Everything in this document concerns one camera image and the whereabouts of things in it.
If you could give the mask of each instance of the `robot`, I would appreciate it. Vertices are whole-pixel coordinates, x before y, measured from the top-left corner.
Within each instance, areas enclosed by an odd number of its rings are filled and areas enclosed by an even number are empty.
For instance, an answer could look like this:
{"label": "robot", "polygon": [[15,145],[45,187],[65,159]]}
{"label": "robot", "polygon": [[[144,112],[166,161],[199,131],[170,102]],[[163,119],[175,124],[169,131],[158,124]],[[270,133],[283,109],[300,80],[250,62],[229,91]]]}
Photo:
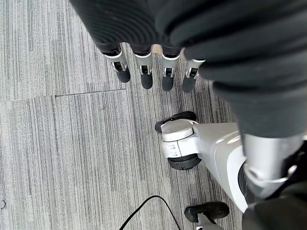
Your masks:
{"label": "robot", "polygon": [[[130,44],[142,86],[151,88],[152,44],[163,48],[170,91],[181,49],[182,89],[213,80],[237,124],[198,124],[184,112],[158,122],[171,167],[201,161],[244,212],[244,230],[306,229],[307,0],[70,0],[121,82],[131,78]],[[197,229],[219,229],[225,204],[187,207]]]}

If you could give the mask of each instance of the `black foot sole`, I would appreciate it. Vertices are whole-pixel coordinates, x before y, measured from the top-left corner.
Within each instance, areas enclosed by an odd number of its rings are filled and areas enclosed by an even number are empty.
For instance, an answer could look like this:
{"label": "black foot sole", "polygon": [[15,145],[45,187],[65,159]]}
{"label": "black foot sole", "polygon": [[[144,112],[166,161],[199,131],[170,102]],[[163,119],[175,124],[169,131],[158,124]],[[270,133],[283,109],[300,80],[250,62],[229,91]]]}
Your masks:
{"label": "black foot sole", "polygon": [[201,205],[191,205],[185,208],[184,215],[193,223],[198,222],[198,213],[203,213],[209,219],[220,219],[228,216],[229,207],[226,203],[215,201],[207,202]]}

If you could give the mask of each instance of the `black cable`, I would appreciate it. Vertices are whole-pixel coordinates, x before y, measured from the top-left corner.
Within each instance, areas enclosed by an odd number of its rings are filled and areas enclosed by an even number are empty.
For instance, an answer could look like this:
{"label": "black cable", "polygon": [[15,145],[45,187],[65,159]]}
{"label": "black cable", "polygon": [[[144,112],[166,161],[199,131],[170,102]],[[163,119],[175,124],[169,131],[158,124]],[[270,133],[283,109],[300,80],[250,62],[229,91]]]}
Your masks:
{"label": "black cable", "polygon": [[168,210],[169,210],[169,212],[172,214],[172,217],[173,217],[173,219],[174,219],[174,221],[175,221],[175,223],[176,223],[176,225],[177,225],[177,227],[178,227],[178,229],[179,230],[181,230],[181,228],[180,228],[180,226],[179,226],[179,224],[178,224],[178,222],[177,222],[177,220],[176,220],[176,218],[175,218],[175,216],[174,216],[174,214],[173,214],[173,212],[172,212],[172,210],[171,210],[171,208],[168,206],[168,204],[167,204],[167,202],[162,198],[162,197],[160,197],[159,195],[153,195],[153,196],[151,196],[151,197],[149,197],[149,198],[147,198],[127,219],[126,219],[126,221],[123,223],[123,225],[120,227],[120,229],[119,230],[123,230],[124,229],[124,227],[128,224],[128,222],[132,219],[132,217],[147,203],[147,201],[149,201],[149,200],[151,200],[152,198],[155,198],[155,197],[157,197],[157,198],[160,198],[161,200],[163,200],[163,202],[166,204],[166,206],[167,206],[167,208],[168,208]]}

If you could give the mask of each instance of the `black fingertip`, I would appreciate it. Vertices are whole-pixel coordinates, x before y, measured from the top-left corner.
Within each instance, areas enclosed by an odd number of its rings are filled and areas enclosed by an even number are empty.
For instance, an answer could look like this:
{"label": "black fingertip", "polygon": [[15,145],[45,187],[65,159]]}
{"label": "black fingertip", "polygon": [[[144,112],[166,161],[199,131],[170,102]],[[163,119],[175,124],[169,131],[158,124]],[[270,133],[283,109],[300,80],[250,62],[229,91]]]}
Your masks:
{"label": "black fingertip", "polygon": [[129,72],[128,67],[126,71],[117,72],[117,77],[118,77],[118,80],[122,83],[127,83],[128,81],[130,81],[130,72]]}
{"label": "black fingertip", "polygon": [[174,78],[171,78],[170,76],[166,76],[162,78],[162,89],[166,92],[171,91],[174,85]]}
{"label": "black fingertip", "polygon": [[196,79],[193,77],[187,78],[186,76],[182,82],[182,90],[183,92],[192,92],[195,86]]}
{"label": "black fingertip", "polygon": [[144,89],[150,89],[153,86],[153,75],[143,74],[141,75],[141,82]]}

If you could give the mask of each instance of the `floor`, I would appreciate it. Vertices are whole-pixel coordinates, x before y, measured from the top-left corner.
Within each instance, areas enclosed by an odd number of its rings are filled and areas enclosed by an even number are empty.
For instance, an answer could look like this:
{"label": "floor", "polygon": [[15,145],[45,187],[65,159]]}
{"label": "floor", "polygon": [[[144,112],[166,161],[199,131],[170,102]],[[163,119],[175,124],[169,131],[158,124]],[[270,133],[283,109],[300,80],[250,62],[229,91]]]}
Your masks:
{"label": "floor", "polygon": [[[204,163],[175,171],[159,147],[154,124],[172,114],[234,120],[209,81],[182,92],[185,59],[173,90],[164,92],[155,54],[153,88],[145,90],[129,46],[131,81],[123,84],[67,0],[4,0],[0,11],[1,230],[119,229],[151,195],[166,199],[185,230],[194,229],[185,206],[225,201],[230,215],[218,223],[240,229],[242,214]],[[176,226],[152,200],[126,229]]]}

